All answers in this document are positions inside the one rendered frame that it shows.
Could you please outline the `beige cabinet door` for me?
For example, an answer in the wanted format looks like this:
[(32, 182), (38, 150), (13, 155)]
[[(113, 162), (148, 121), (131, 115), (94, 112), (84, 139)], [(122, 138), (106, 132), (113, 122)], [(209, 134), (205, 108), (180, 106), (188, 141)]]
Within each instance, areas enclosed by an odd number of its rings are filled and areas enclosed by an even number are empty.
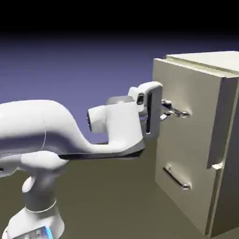
[[(207, 168), (204, 155), (158, 140), (155, 181), (193, 225), (206, 235), (216, 171)], [(163, 171), (162, 168), (167, 164), (182, 179), (191, 183), (190, 190), (182, 190)]]
[(160, 123), (159, 160), (173, 167), (206, 170), (222, 161), (238, 75), (172, 59), (154, 61), (162, 98), (183, 116)]

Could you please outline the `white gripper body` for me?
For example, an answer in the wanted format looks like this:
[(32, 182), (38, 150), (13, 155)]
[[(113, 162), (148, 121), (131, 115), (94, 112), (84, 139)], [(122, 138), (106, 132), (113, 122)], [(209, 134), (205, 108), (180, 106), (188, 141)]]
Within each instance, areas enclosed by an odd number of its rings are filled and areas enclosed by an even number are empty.
[(138, 87), (138, 111), (144, 139), (157, 139), (160, 129), (162, 84), (146, 82)]

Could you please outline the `beige painted cabinet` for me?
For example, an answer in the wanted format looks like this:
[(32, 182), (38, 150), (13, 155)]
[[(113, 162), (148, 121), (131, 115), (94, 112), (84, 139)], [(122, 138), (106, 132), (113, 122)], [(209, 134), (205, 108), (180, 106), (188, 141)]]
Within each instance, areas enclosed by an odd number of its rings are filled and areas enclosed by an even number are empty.
[(204, 236), (213, 238), (239, 227), (239, 52), (173, 54), (167, 55), (161, 60), (165, 59), (211, 67), (238, 75), (232, 118), (223, 159), (220, 163), (209, 168), (214, 169), (216, 175), (207, 234)]

